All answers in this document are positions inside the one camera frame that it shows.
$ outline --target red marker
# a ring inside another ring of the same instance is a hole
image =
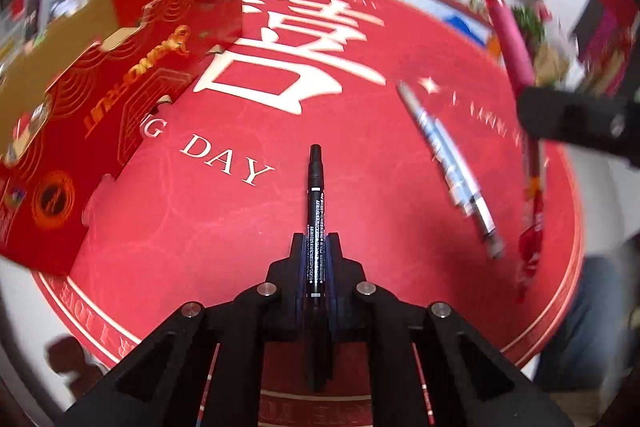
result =
[[[495,34],[500,41],[500,48],[511,82],[511,89],[517,99],[525,87],[533,86],[536,83],[536,73],[531,65],[529,52],[511,8],[503,0],[484,0],[484,2],[491,16]],[[524,231],[520,235],[518,242],[518,250],[520,251],[522,262],[516,278],[520,300],[524,299],[526,290],[538,270],[538,262],[542,251],[544,206],[540,142],[525,136],[522,140],[522,151],[524,154],[526,185],[524,190]]]

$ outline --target round red table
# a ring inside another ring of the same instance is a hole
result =
[[[522,367],[567,309],[582,229],[570,166],[546,144],[542,259],[517,302],[522,154],[504,70],[401,0],[244,0],[244,12],[243,38],[143,122],[148,139],[94,194],[71,276],[34,274],[52,308],[111,367],[181,303],[214,305],[261,282],[304,230],[316,142],[326,231],[340,233],[344,256],[400,299],[452,304]],[[396,94],[401,79],[478,179],[506,242],[500,261],[453,206]],[[370,423],[364,346],[341,347],[335,381],[311,397],[290,349],[267,351],[262,423]]]

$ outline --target star print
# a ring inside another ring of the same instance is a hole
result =
[[[421,78],[420,80],[418,80],[418,84],[424,87],[424,89],[426,89],[429,94],[440,92],[440,86],[433,82],[433,79],[431,77]]]

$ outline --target circular emblem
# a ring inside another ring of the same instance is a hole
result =
[[[71,177],[63,171],[50,172],[33,193],[31,209],[36,225],[41,229],[58,229],[71,214],[75,199]]]

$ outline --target green object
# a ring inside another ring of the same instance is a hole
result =
[[[527,43],[527,48],[535,55],[540,44],[545,40],[545,27],[533,8],[514,6],[511,8],[520,33]]]

